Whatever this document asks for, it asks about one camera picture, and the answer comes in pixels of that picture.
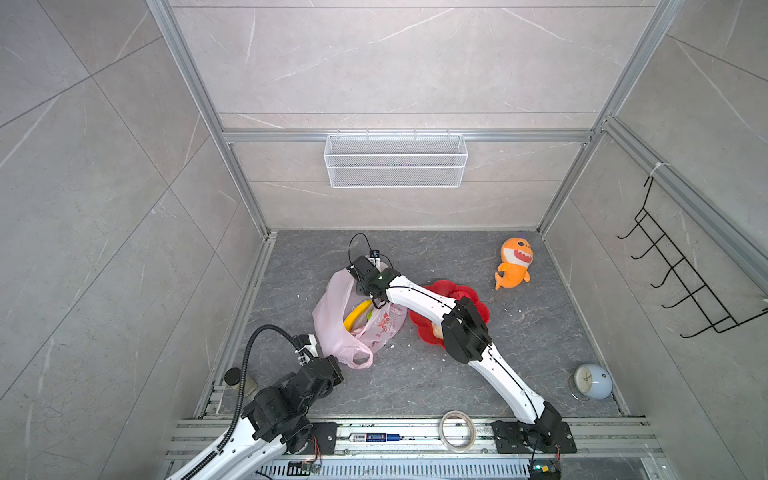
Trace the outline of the pink plastic bag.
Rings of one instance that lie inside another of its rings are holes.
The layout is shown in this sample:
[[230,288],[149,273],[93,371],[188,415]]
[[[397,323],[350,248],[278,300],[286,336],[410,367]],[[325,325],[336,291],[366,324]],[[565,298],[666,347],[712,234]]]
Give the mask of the pink plastic bag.
[[373,305],[367,321],[360,319],[348,332],[343,321],[361,302],[371,300],[362,295],[347,268],[334,273],[325,292],[315,306],[312,317],[315,335],[324,356],[334,356],[352,369],[367,369],[374,354],[400,331],[408,309],[393,303],[379,308]]

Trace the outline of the red flower-shaped plate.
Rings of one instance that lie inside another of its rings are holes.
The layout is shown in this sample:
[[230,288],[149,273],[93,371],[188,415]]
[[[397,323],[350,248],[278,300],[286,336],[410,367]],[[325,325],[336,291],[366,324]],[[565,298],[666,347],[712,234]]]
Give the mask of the red flower-shaped plate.
[[[478,310],[482,321],[488,324],[490,321],[490,311],[488,307],[480,300],[477,292],[469,286],[456,284],[449,280],[437,280],[432,284],[425,285],[424,288],[432,293],[460,300],[468,298]],[[419,337],[427,344],[444,346],[441,334],[436,335],[438,328],[426,317],[408,310],[408,317],[416,326]]]

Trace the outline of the peach fake fruit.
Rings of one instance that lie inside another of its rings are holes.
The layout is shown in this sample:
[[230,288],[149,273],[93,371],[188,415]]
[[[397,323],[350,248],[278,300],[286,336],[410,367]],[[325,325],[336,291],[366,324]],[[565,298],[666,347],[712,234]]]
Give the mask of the peach fake fruit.
[[443,339],[442,326],[439,324],[431,324],[432,335],[439,340]]

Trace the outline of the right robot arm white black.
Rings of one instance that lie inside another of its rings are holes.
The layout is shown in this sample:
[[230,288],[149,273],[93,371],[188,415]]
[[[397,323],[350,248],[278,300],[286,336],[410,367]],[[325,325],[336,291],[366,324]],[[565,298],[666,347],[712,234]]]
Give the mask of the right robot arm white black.
[[555,444],[556,433],[564,426],[562,416],[506,362],[470,298],[456,300],[431,292],[392,268],[380,271],[364,256],[352,261],[347,271],[374,302],[405,307],[437,326],[446,352],[489,382],[534,444],[539,448]]

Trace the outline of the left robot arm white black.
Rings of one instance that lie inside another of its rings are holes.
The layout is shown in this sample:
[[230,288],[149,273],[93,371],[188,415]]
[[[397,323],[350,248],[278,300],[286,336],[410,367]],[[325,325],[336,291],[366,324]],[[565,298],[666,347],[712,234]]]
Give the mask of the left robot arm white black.
[[311,359],[283,382],[257,392],[224,434],[171,477],[244,479],[276,457],[300,451],[312,429],[310,408],[342,381],[335,357]]

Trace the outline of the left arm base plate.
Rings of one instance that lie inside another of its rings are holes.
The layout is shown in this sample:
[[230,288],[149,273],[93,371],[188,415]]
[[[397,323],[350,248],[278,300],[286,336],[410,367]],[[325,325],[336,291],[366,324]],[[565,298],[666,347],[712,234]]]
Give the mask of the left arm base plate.
[[313,422],[312,428],[300,438],[297,454],[315,455],[315,448],[321,456],[333,455],[338,438],[339,424],[336,422]]

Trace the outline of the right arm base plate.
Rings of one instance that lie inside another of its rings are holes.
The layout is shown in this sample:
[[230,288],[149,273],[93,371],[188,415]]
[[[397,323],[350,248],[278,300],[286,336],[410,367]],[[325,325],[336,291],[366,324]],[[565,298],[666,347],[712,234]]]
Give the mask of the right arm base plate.
[[532,453],[571,454],[577,447],[570,425],[560,422],[549,432],[521,422],[496,420],[490,424],[496,450],[500,454]]

